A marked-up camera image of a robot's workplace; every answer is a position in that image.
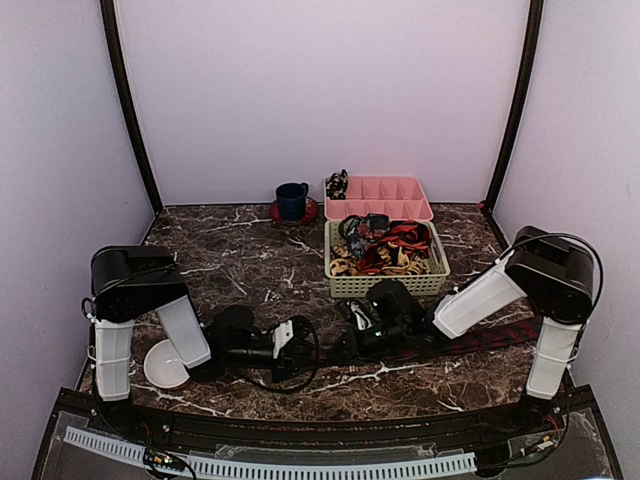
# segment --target basket rim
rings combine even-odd
[[[336,224],[336,223],[340,223],[340,221],[337,220],[328,220],[325,222],[324,224],[324,235],[325,235],[325,252],[324,252],[324,274],[326,275],[327,278],[331,279],[331,280],[344,280],[344,279],[355,279],[356,281],[358,280],[364,280],[364,279],[393,279],[393,280],[398,280],[398,279],[419,279],[419,278],[440,278],[440,277],[448,277],[451,274],[451,268],[449,267],[449,261],[447,260],[447,256],[445,254],[444,251],[444,247],[442,246],[442,243],[440,242],[440,236],[438,235],[438,230],[436,229],[436,226],[433,224],[433,222],[418,222],[418,223],[422,223],[424,225],[427,225],[429,228],[431,228],[431,231],[433,232],[433,239],[436,242],[436,247],[439,249],[439,253],[440,253],[440,258],[442,259],[442,265],[444,266],[444,273],[426,273],[423,275],[359,275],[356,277],[336,277],[334,275],[331,275],[331,271],[329,270],[329,264],[330,259],[331,259],[331,252],[330,249],[327,247],[331,247],[331,238],[329,236],[329,229],[331,228],[331,224]]]

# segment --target red saucer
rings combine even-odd
[[[286,223],[290,225],[307,225],[308,223],[313,222],[318,216],[318,202],[316,202],[313,198],[307,197],[307,211],[300,220],[289,221],[285,220],[280,216],[280,210],[278,210],[278,202],[273,202],[269,207],[269,215],[274,222],[277,223]]]

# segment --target white wall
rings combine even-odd
[[[342,167],[481,201],[527,0],[126,0],[129,78],[167,204],[261,202]]]
[[[91,255],[152,212],[99,2],[0,3],[0,478],[30,478],[61,386],[86,358]]]
[[[522,127],[496,217],[583,236],[605,292],[575,366],[627,478],[640,477],[640,4],[547,2]]]

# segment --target white backdrop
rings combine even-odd
[[[477,202],[527,0],[126,0],[123,49],[167,204],[261,202],[285,181],[408,174]]]
[[[575,365],[626,478],[640,478],[640,4],[548,2],[496,218],[575,233],[603,257],[602,302]]]

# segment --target white plate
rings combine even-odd
[[[189,374],[170,340],[156,343],[144,358],[144,374],[150,383],[167,390],[189,380]]]

